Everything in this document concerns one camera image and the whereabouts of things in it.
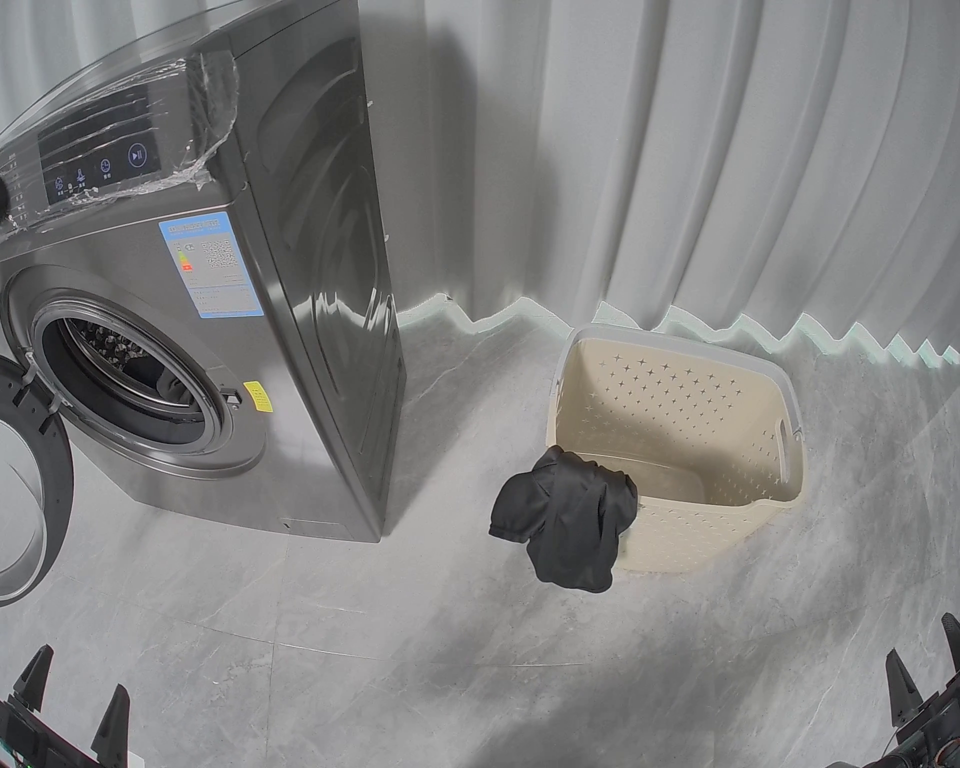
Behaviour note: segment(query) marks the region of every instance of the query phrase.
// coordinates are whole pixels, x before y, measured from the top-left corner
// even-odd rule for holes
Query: front-loading washing machine
[[[34,509],[0,605],[60,550],[67,436],[141,502],[379,540],[405,371],[356,0],[141,38],[0,136],[0,180],[0,469]]]

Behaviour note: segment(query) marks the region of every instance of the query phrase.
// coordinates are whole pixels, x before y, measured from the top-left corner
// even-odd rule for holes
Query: yellow warning sticker
[[[274,412],[274,406],[270,403],[270,398],[267,397],[267,391],[259,381],[245,381],[243,385],[250,393],[250,397],[253,398],[253,407],[256,410],[265,411],[268,414]]]

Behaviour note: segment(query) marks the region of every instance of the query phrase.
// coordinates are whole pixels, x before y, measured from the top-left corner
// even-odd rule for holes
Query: laundry basket
[[[630,570],[692,570],[804,496],[786,374],[659,333],[591,324],[570,334],[550,396],[553,444],[636,483],[616,563]]]

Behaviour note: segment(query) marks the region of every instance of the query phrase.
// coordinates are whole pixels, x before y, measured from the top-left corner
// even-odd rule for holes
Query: white curtain
[[[218,0],[0,0],[0,127]],[[956,0],[360,0],[400,308],[960,348]]]

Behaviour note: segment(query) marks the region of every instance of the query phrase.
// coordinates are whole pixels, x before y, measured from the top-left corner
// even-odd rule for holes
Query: qr code
[[[204,242],[204,256],[210,269],[223,270],[237,266],[237,257],[233,252],[233,244],[228,237],[223,240],[207,240]]]

